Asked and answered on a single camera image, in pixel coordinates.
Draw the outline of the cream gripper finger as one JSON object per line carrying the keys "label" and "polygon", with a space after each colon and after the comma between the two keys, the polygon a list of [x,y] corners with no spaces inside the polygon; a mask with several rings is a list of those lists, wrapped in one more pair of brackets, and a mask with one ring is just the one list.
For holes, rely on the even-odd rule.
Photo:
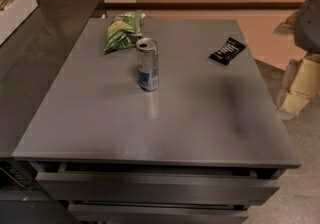
{"label": "cream gripper finger", "polygon": [[277,116],[282,120],[292,119],[319,92],[320,55],[307,53],[300,60],[291,59],[276,100]]}

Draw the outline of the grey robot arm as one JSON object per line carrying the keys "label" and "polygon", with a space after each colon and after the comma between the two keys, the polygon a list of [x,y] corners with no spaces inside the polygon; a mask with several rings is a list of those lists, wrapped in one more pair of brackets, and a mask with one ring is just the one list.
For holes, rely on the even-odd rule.
{"label": "grey robot arm", "polygon": [[305,0],[280,27],[291,29],[295,45],[306,51],[288,63],[276,100],[277,116],[289,120],[320,92],[320,0]]}

